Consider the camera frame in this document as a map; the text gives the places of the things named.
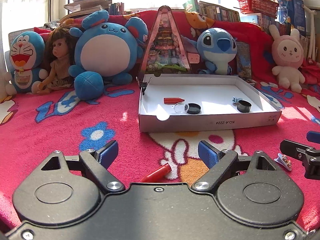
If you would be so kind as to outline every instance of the white plush toy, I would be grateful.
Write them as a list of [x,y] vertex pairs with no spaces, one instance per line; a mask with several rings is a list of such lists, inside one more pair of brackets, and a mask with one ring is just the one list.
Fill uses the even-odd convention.
[[299,31],[291,30],[291,35],[280,36],[275,25],[269,26],[270,33],[274,39],[272,44],[272,57],[278,66],[272,68],[273,75],[277,76],[279,85],[293,92],[301,93],[300,83],[305,78],[298,70],[303,62],[303,48],[299,42]]

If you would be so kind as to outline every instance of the black lid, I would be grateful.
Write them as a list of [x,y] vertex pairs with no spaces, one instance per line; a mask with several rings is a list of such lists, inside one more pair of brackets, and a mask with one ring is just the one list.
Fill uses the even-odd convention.
[[189,105],[189,110],[188,110],[188,114],[199,114],[201,111],[201,106],[194,104],[194,103],[190,103]]

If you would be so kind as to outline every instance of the white cardboard box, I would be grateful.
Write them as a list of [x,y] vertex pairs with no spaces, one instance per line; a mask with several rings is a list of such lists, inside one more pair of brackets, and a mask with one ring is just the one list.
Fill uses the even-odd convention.
[[[153,74],[144,76],[149,85],[140,92],[140,132],[206,131],[276,124],[281,110],[267,97],[237,76],[200,74]],[[252,104],[249,113],[233,105],[234,97]],[[177,114],[164,98],[183,98],[201,106],[199,114]]]

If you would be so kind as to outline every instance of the red blanket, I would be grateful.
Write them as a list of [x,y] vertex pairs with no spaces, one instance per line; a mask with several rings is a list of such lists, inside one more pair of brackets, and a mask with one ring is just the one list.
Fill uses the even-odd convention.
[[[172,172],[165,181],[193,183],[207,171],[197,154],[200,140],[218,149],[234,149],[239,154],[251,155],[255,150],[263,150],[272,158],[276,158],[283,139],[318,147],[306,140],[306,133],[320,130],[320,98],[311,90],[295,94],[277,88],[271,74],[274,65],[268,61],[272,43],[269,35],[253,24],[193,22],[194,15],[186,17],[181,11],[174,14],[181,34],[188,38],[195,40],[202,28],[213,26],[224,28],[239,41],[250,44],[257,89],[283,111],[278,124],[238,130],[141,134],[136,83],[106,88],[103,96],[90,102],[79,102],[71,90],[46,96],[7,98],[0,103],[0,218],[7,225],[13,227],[20,223],[12,206],[15,188],[56,149],[74,155],[87,148],[99,149],[116,139],[119,156],[109,171],[128,186],[166,162]],[[141,12],[139,16],[151,28],[156,11]],[[110,21],[124,24],[126,19],[111,16]],[[298,223],[306,230],[319,227],[320,181],[305,179],[304,167],[296,160],[292,160],[292,171],[288,175],[305,197]]]

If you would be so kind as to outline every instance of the red basket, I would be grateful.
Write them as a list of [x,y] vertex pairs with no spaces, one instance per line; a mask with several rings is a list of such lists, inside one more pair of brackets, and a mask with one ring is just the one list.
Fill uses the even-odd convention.
[[240,11],[243,14],[263,13],[277,18],[279,4],[270,0],[238,0]]

